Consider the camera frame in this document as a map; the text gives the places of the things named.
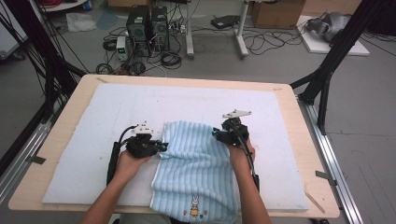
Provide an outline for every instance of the computer tower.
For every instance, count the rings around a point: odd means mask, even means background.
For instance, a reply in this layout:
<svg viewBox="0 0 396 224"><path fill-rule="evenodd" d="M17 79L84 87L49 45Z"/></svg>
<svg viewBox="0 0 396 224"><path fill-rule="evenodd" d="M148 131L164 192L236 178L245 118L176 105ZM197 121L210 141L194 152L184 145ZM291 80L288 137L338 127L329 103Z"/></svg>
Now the computer tower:
<svg viewBox="0 0 396 224"><path fill-rule="evenodd" d="M155 7L151 12L153 34L155 36L155 49L169 50L169 31L166 7Z"/></svg>
<svg viewBox="0 0 396 224"><path fill-rule="evenodd" d="M131 43L148 42L153 37L149 6L132 6L126 28Z"/></svg>

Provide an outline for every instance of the towel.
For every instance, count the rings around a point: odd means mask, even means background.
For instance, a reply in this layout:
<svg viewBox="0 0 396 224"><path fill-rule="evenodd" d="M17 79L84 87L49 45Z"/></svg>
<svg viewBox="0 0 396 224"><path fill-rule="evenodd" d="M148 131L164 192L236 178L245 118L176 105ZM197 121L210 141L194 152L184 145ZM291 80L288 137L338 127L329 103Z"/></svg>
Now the towel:
<svg viewBox="0 0 396 224"><path fill-rule="evenodd" d="M165 124L150 208L182 222L232 223L237 215L228 148L202 123Z"/></svg>

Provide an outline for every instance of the desk leg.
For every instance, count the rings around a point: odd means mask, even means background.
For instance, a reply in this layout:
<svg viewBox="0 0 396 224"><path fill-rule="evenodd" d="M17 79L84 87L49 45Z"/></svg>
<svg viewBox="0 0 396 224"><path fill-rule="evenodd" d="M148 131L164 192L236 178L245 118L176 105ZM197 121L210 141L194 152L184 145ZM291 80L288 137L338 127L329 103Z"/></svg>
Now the desk leg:
<svg viewBox="0 0 396 224"><path fill-rule="evenodd" d="M242 12L241 12L241 20L239 22L238 30L235 30L236 40L238 42L239 48L241 49L241 58L245 58L248 56L248 49L245 45L244 38L242 37L242 31L244 30L245 18L247 17L248 13L248 1L244 1L242 5Z"/></svg>
<svg viewBox="0 0 396 224"><path fill-rule="evenodd" d="M194 46L192 44L192 32L191 32L191 19L190 15L191 0L187 1L187 24L186 24L186 47L187 47L187 57L189 59L194 59Z"/></svg>

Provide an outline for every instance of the cardboard box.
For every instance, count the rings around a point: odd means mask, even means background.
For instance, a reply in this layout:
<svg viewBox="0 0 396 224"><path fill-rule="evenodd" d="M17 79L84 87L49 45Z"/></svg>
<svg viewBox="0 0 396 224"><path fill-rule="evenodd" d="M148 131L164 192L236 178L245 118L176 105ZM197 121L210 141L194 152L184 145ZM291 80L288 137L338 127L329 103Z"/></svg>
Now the cardboard box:
<svg viewBox="0 0 396 224"><path fill-rule="evenodd" d="M326 11L352 15L360 3L361 0L306 0L302 15L320 16Z"/></svg>
<svg viewBox="0 0 396 224"><path fill-rule="evenodd" d="M305 0L281 0L274 4L255 3L251 18L255 27L270 29L294 29Z"/></svg>
<svg viewBox="0 0 396 224"><path fill-rule="evenodd" d="M108 0L109 7L123 8L131 7L134 5L138 6L151 6L150 0Z"/></svg>

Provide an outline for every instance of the blue striped towel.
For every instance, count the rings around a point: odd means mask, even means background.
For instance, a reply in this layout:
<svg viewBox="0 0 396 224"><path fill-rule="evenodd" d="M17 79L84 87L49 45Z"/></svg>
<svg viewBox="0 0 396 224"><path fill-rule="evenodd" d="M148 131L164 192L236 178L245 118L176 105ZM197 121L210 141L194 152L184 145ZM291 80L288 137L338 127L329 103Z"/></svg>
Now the blue striped towel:
<svg viewBox="0 0 396 224"><path fill-rule="evenodd" d="M182 222L232 223L237 215L233 168L227 147L209 125L165 125L168 150L152 182L150 208Z"/></svg>

